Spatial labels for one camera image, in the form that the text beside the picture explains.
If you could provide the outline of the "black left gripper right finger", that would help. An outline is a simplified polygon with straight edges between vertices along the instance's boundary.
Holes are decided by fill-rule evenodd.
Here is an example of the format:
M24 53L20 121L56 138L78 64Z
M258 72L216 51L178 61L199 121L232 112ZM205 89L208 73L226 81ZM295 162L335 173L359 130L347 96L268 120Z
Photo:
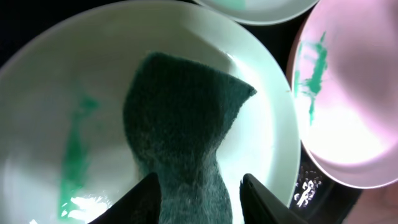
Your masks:
M307 224L252 174L243 176L239 196L245 224Z

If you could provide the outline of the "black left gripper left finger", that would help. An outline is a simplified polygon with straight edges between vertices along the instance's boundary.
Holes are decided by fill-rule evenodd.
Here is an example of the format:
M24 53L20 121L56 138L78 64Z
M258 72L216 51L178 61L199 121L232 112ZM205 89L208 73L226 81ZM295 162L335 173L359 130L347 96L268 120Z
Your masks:
M158 175L152 172L90 224L158 224L160 206Z

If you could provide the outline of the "mint green plate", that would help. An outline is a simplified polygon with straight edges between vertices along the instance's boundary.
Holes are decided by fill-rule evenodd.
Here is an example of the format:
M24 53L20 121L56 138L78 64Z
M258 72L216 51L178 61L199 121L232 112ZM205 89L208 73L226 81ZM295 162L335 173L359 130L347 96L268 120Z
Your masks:
M165 52L256 89L217 159L233 221L250 173L290 205L300 164L292 94L270 52L244 27L177 1L125 1L73 16L1 69L1 222L89 223L141 179L122 108L139 62Z
M280 24L307 12L319 0L192 0L250 26Z

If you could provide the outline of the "green scrubbing sponge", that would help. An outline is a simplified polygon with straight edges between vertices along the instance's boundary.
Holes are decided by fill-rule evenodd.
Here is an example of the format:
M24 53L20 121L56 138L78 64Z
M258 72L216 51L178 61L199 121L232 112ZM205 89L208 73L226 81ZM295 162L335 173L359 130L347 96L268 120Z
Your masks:
M160 52L139 65L123 106L143 174L158 175L161 223L231 223L216 152L256 90L209 66Z

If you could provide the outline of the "pale pink plate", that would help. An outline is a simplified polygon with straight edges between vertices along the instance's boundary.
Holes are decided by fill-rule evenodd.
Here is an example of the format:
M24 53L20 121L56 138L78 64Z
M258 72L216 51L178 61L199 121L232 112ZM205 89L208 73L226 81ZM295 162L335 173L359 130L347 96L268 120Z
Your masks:
M397 181L397 0L321 0L291 51L309 158L356 189Z

